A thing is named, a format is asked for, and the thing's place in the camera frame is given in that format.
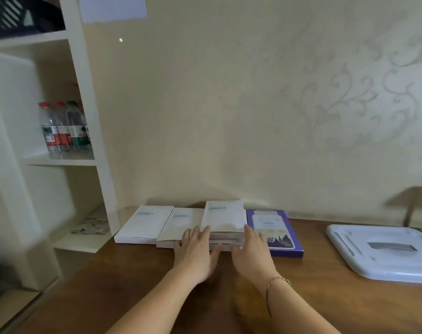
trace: gold bracelet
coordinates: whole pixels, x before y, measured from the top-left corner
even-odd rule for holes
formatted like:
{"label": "gold bracelet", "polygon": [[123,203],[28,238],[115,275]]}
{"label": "gold bracelet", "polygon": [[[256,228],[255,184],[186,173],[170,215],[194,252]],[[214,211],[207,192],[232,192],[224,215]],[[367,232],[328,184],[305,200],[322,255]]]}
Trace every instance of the gold bracelet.
{"label": "gold bracelet", "polygon": [[272,278],[272,279],[271,279],[271,281],[270,281],[270,283],[268,284],[268,287],[267,287],[267,295],[266,295],[267,309],[268,309],[268,314],[270,315],[270,317],[272,317],[272,316],[271,316],[271,312],[270,312],[270,307],[269,307],[269,305],[268,305],[268,292],[269,292],[269,290],[270,290],[271,285],[273,284],[273,282],[274,282],[276,279],[284,280],[284,281],[286,281],[286,282],[287,282],[287,284],[288,284],[288,285],[290,285],[290,286],[292,285],[292,283],[291,283],[288,279],[285,279],[285,278],[284,278],[284,277],[282,277],[282,276],[275,276],[274,278]]}

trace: beige wall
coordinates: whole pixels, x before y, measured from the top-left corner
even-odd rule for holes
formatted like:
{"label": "beige wall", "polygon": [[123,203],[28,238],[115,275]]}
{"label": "beige wall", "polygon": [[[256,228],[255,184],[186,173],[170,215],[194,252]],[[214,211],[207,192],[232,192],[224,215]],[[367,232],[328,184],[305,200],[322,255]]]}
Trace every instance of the beige wall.
{"label": "beige wall", "polygon": [[422,186],[422,0],[146,2],[84,25],[118,207],[401,223],[388,201]]}

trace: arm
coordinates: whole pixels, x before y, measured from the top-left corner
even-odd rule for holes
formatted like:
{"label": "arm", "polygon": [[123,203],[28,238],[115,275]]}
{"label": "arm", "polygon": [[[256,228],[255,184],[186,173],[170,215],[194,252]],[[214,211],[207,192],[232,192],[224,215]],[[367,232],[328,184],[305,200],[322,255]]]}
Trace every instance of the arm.
{"label": "arm", "polygon": [[186,230],[174,246],[175,262],[160,283],[127,312],[107,334],[168,334],[181,306],[192,289],[214,271],[220,254],[216,246],[209,254],[207,227]]}
{"label": "arm", "polygon": [[[266,298],[270,281],[280,276],[270,255],[268,243],[261,233],[245,225],[243,249],[231,247],[234,266]],[[268,292],[268,306],[281,333],[340,334],[282,279],[275,279]]]}

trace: purple box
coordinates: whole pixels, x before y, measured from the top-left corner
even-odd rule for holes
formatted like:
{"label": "purple box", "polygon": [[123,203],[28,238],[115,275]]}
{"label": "purple box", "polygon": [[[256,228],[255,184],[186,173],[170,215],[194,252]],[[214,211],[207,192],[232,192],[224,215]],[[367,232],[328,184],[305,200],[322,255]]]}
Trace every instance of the purple box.
{"label": "purple box", "polygon": [[303,248],[283,210],[247,210],[247,222],[261,230],[275,257],[302,258]]}

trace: wooden desk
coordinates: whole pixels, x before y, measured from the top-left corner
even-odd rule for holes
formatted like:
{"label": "wooden desk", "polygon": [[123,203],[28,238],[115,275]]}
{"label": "wooden desk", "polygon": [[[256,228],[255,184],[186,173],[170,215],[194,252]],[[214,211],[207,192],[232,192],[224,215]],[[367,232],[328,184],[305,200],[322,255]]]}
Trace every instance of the wooden desk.
{"label": "wooden desk", "polygon": [[[347,267],[325,229],[292,220],[304,259],[275,258],[281,275],[343,334],[422,334],[422,286],[368,280]],[[90,265],[16,331],[103,334],[171,268],[174,252],[109,241]],[[173,333],[275,333],[264,301],[223,252],[215,275],[186,300]]]}

